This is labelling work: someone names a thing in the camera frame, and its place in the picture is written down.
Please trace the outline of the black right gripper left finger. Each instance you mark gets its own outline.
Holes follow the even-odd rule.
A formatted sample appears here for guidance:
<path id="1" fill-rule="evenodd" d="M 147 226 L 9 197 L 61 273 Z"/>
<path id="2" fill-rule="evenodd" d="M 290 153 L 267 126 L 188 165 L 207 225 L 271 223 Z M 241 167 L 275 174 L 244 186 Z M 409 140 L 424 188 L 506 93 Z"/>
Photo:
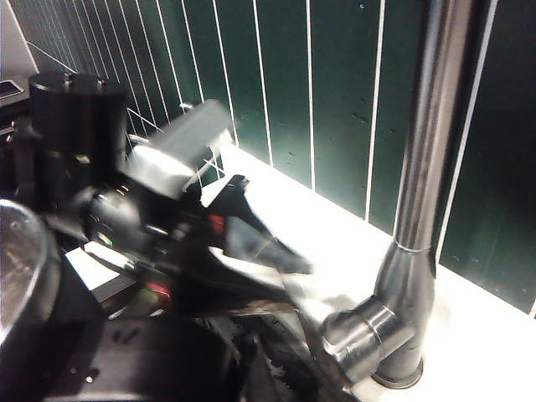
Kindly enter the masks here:
<path id="1" fill-rule="evenodd" d="M 180 329 L 167 356 L 172 401 L 229 401 L 235 396 L 235 354 L 214 332 L 202 327 Z"/>

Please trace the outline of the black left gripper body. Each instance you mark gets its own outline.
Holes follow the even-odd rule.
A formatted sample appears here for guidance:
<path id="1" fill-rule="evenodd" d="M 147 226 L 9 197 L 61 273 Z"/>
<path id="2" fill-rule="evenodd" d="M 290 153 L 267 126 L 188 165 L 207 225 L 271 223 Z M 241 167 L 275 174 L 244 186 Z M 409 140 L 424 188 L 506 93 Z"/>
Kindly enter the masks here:
<path id="1" fill-rule="evenodd" d="M 87 254 L 114 271 L 173 293 L 220 291 L 224 267 L 209 251 L 214 233 L 202 189 L 171 199 L 136 183 L 98 193 L 87 209 Z"/>

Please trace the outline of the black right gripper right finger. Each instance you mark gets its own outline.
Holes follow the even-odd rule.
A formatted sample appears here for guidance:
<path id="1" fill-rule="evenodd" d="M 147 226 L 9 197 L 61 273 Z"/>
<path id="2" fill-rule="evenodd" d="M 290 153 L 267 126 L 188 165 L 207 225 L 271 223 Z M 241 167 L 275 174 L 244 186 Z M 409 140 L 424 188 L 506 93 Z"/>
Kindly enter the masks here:
<path id="1" fill-rule="evenodd" d="M 288 353 L 259 346 L 250 365 L 250 401 L 300 401 Z"/>

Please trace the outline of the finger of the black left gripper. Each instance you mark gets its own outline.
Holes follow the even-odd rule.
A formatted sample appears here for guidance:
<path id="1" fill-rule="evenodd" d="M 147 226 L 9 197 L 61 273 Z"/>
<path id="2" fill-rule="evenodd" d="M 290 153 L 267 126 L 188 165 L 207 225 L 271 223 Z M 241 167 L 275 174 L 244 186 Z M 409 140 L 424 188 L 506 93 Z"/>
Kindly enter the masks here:
<path id="1" fill-rule="evenodd" d="M 196 312 L 294 312 L 318 371 L 328 378 L 343 378 L 343 369 L 330 353 L 325 331 L 325 321 L 335 315 L 335 310 L 306 293 L 303 277 L 226 257 L 210 248 L 188 254 L 188 278 L 197 288 L 191 301 Z"/>
<path id="2" fill-rule="evenodd" d="M 235 174 L 206 207 L 211 245 L 238 260 L 267 266 L 283 274 L 312 273 L 312 263 L 279 240 L 246 199 L 250 181 Z"/>

